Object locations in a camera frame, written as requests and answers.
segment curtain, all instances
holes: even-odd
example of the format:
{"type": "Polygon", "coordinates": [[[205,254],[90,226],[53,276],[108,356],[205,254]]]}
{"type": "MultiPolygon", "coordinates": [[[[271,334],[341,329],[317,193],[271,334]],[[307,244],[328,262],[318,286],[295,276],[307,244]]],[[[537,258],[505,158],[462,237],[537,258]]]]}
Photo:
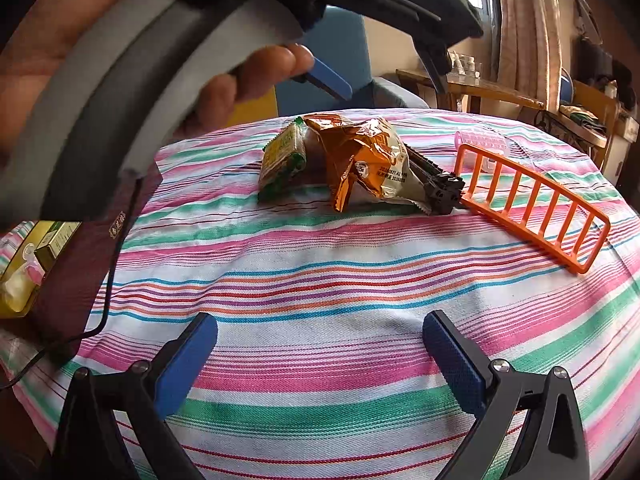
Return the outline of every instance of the curtain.
{"type": "Polygon", "coordinates": [[[500,6],[498,83],[557,112],[562,68],[558,0],[500,0],[500,6]]]}

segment striped tablecloth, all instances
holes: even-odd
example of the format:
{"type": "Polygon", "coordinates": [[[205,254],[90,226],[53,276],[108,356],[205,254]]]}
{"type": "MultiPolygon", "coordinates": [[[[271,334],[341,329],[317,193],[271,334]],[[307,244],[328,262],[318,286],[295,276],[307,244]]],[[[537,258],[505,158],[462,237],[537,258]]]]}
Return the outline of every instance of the striped tablecloth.
{"type": "MultiPolygon", "coordinates": [[[[62,370],[43,364],[15,388],[44,439],[53,443],[76,368],[113,372],[151,358],[204,311],[218,319],[218,345],[168,419],[204,476],[431,479],[473,422],[420,339],[423,317],[440,308],[518,370],[564,365],[591,473],[606,470],[640,420],[638,217],[587,156],[530,126],[439,110],[346,113],[380,114],[448,170],[455,131],[488,124],[509,139],[511,158],[597,202],[612,229],[591,270],[575,276],[466,210],[429,218],[408,206],[359,205],[341,215],[326,187],[311,184],[259,205],[261,148],[283,119],[174,144],[157,157],[164,182],[124,245],[106,329],[62,370]]],[[[500,181],[502,196],[509,186],[500,181]]],[[[545,200],[532,221],[542,221],[545,200]]],[[[554,216],[550,234],[562,219],[554,216]]],[[[89,326],[101,303],[102,295],[89,326]]],[[[2,335],[10,374],[32,352],[2,335]]],[[[151,478],[128,420],[118,420],[151,478]]],[[[489,478],[500,475],[522,420],[489,478]]]]}
{"type": "Polygon", "coordinates": [[[35,222],[20,222],[12,231],[5,236],[0,236],[0,276],[9,266],[9,262],[17,253],[20,244],[33,229],[35,222]]]}

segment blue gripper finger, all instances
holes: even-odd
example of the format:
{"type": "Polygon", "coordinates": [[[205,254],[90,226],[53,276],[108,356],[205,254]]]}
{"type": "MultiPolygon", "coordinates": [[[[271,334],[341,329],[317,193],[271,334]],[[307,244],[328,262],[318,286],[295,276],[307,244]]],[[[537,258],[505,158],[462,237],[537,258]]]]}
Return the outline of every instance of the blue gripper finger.
{"type": "Polygon", "coordinates": [[[303,75],[303,79],[327,92],[335,99],[348,101],[353,97],[353,89],[339,74],[314,56],[313,68],[303,75]]]}
{"type": "Polygon", "coordinates": [[[161,420],[178,411],[217,340],[216,318],[201,312],[178,339],[168,343],[175,353],[156,380],[154,398],[161,420]]]}
{"type": "Polygon", "coordinates": [[[430,312],[424,317],[424,347],[436,361],[462,411],[480,416],[486,411],[487,384],[462,345],[456,341],[456,337],[463,338],[441,310],[430,312]],[[455,331],[454,334],[447,329],[447,322],[449,328],[455,331]]]}

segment orange snack wrapper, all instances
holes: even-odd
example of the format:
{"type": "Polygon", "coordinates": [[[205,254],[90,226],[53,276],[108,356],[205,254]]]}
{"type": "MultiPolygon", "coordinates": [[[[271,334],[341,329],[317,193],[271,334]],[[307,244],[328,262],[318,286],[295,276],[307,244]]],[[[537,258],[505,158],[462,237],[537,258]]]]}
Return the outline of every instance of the orange snack wrapper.
{"type": "Polygon", "coordinates": [[[326,154],[327,183],[336,211],[343,211],[357,182],[376,199],[431,208],[424,186],[409,168],[406,147],[383,118],[351,123],[337,114],[303,117],[316,130],[326,154]]]}

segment yellow box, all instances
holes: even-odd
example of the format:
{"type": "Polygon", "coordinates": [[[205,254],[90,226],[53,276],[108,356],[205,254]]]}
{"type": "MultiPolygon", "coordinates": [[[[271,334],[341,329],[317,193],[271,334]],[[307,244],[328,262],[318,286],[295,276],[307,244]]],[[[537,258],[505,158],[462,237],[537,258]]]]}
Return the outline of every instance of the yellow box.
{"type": "Polygon", "coordinates": [[[35,251],[36,258],[45,272],[51,270],[56,258],[79,225],[80,222],[53,222],[53,225],[49,228],[35,251]]]}
{"type": "MultiPolygon", "coordinates": [[[[18,247],[14,257],[11,258],[11,261],[4,270],[4,273],[0,276],[0,284],[9,280],[14,275],[14,272],[20,269],[20,267],[25,263],[25,260],[22,257],[22,252],[26,245],[33,244],[37,247],[53,224],[54,223],[50,221],[40,221],[34,225],[31,232],[22,241],[20,247],[18,247]]],[[[31,280],[28,280],[27,278],[25,279],[25,287],[18,298],[8,298],[0,290],[0,319],[23,317],[27,315],[40,287],[31,280]]]]}

